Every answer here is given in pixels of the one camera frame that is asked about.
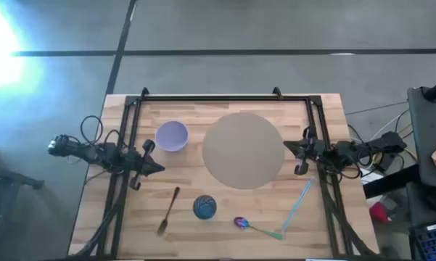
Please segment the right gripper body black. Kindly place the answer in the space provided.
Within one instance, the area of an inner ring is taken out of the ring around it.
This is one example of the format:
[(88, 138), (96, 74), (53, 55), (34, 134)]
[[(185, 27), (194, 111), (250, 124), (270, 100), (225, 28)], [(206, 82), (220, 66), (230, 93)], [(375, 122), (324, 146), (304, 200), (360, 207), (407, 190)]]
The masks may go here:
[(316, 128), (308, 126), (303, 131), (303, 138), (299, 140), (300, 142), (300, 153), (301, 153), (301, 163), (295, 167), (296, 175), (305, 175), (308, 172), (309, 164), (307, 163), (307, 158), (311, 156), (314, 140), (316, 140)]

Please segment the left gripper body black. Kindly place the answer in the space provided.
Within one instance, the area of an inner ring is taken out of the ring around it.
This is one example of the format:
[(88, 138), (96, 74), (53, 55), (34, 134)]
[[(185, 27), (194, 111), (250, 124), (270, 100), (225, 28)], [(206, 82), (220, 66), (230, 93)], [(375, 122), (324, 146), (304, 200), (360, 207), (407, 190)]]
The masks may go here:
[(142, 148), (144, 150), (144, 154), (141, 156), (141, 163), (136, 163), (136, 174), (132, 179), (130, 180), (129, 186), (133, 189), (138, 191), (141, 186), (141, 182), (139, 180), (140, 175), (144, 172), (144, 167), (146, 166), (146, 163), (148, 162), (148, 158), (150, 157), (150, 154), (152, 153), (153, 149), (155, 148), (155, 143), (151, 139), (147, 139), (144, 144), (142, 145)]

